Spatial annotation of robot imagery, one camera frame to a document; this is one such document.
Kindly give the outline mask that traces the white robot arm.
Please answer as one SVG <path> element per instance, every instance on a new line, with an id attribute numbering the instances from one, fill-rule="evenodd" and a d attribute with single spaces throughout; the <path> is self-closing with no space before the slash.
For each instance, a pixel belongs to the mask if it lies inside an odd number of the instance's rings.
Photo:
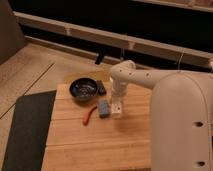
<path id="1" fill-rule="evenodd" d="M 152 91 L 151 171 L 213 171 L 213 73 L 138 70 L 127 60 L 110 77 L 114 97 L 130 83 Z"/>

